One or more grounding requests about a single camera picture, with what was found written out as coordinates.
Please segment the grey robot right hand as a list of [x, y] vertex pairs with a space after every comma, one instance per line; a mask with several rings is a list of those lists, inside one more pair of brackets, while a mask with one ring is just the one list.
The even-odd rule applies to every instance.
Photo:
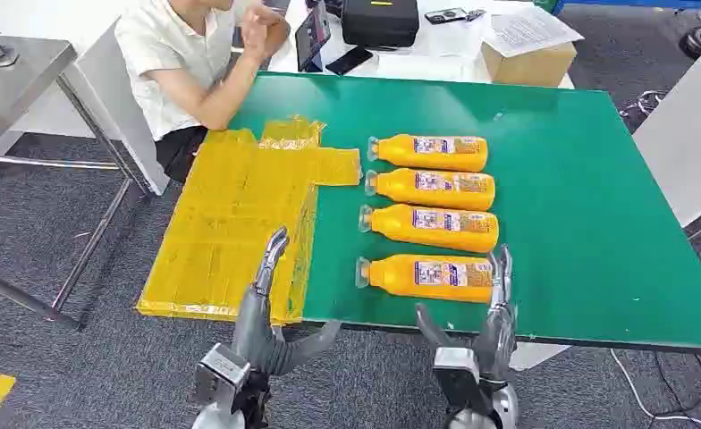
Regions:
[[471, 377], [475, 383], [506, 382], [511, 353], [516, 349], [516, 323], [511, 303], [512, 257], [506, 244], [499, 249], [498, 256], [488, 254], [493, 286], [486, 319], [471, 346], [458, 346], [435, 324], [424, 304], [415, 306], [419, 330], [436, 345], [433, 371], [440, 381], [465, 383]]

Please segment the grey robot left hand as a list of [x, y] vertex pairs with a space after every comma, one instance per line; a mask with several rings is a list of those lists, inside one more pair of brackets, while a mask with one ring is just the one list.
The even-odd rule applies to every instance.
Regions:
[[331, 320], [318, 332], [296, 341], [286, 341], [272, 330], [270, 291], [280, 257], [290, 237], [278, 228], [266, 244], [254, 281], [245, 290], [235, 323], [232, 348], [251, 366], [267, 375], [288, 374], [297, 366], [329, 349], [342, 323]]

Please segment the person's right hand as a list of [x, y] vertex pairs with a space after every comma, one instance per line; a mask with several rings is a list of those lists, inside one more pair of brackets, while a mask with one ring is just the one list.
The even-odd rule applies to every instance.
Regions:
[[274, 55], [290, 34], [290, 26], [282, 15], [263, 4], [246, 8], [241, 20], [244, 53], [261, 62]]

